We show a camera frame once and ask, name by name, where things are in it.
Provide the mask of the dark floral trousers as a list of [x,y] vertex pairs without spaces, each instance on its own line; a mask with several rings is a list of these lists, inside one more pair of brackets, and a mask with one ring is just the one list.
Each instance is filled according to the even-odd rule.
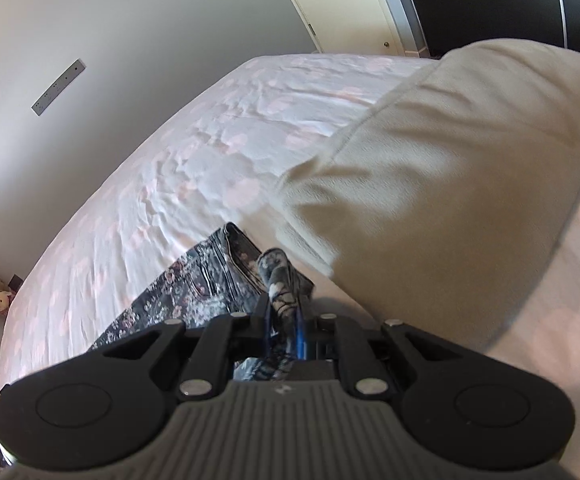
[[[310,479],[331,382],[296,382],[296,313],[314,285],[233,224],[192,247],[74,359],[0,392],[0,479]],[[269,349],[224,392],[180,401],[203,328],[268,301]]]

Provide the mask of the beige folded fleece garment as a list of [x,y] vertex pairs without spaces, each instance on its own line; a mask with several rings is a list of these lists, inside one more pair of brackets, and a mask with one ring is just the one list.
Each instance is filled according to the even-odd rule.
[[380,321],[481,349],[542,276],[580,194],[580,53],[450,51],[273,192],[278,240]]

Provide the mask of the pink polka dot bedsheet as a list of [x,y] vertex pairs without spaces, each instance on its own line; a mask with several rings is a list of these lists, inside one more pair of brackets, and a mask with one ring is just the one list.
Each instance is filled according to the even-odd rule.
[[[418,58],[263,56],[183,107],[100,186],[10,307],[0,385],[84,352],[177,257],[235,222],[262,247],[285,170],[420,70]],[[580,204],[497,359],[580,396]]]

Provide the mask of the cream room door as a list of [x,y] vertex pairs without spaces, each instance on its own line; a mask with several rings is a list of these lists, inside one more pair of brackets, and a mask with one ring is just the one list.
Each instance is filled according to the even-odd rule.
[[320,53],[426,58],[412,0],[291,0]]

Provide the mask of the black wall socket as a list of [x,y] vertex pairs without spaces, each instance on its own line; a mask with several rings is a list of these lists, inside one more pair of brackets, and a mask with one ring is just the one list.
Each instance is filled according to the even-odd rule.
[[20,278],[18,275],[14,274],[9,281],[9,288],[12,289],[13,292],[18,292],[22,287],[24,280]]

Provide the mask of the grey wall switch panel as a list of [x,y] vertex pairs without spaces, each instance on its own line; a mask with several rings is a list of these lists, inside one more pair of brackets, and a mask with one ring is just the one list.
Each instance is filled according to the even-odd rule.
[[32,104],[32,111],[41,116],[48,106],[84,71],[86,65],[81,60],[76,60],[69,65],[65,72],[58,76],[43,92],[39,99]]

